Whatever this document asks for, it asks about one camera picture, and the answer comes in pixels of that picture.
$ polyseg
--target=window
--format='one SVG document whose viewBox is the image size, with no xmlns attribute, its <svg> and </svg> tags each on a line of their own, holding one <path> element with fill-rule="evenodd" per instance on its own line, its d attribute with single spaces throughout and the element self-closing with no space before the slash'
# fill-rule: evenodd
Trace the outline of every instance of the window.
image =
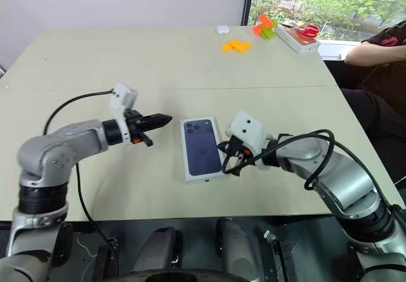
<svg viewBox="0 0 406 282">
<path fill-rule="evenodd" d="M 406 19 L 406 0 L 251 0 L 248 24 L 262 13 L 278 22 L 313 23 L 319 39 L 362 41 Z"/>
</svg>

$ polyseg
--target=floor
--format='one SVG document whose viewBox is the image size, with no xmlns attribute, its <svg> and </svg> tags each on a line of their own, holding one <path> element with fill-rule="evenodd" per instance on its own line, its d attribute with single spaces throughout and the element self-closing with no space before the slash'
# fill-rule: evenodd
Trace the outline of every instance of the floor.
<svg viewBox="0 0 406 282">
<path fill-rule="evenodd" d="M 238 217 L 234 218 L 244 228 L 262 263 L 258 247 L 258 232 L 269 229 L 280 240 L 289 240 L 298 281 L 338 281 L 331 272 L 332 261 L 345 255 L 346 238 L 333 217 L 310 219 L 286 226 L 275 227 L 269 218 Z M 134 261 L 147 238 L 156 230 L 174 226 L 183 233 L 183 267 L 204 268 L 220 271 L 221 259 L 214 249 L 215 218 L 207 219 L 168 219 L 145 221 L 103 222 L 103 232 L 107 236 L 119 238 L 119 262 L 121 274 L 129 273 Z M 85 249 L 74 238 L 72 254 L 66 264 L 53 269 L 50 281 L 91 281 L 94 262 Z M 102 244 L 97 234 L 79 235 L 79 241 L 86 245 L 90 253 L 96 253 Z M 0 256 L 4 255 L 7 232 L 0 232 Z M 282 269 L 277 264 L 279 281 L 283 281 Z"/>
</svg>

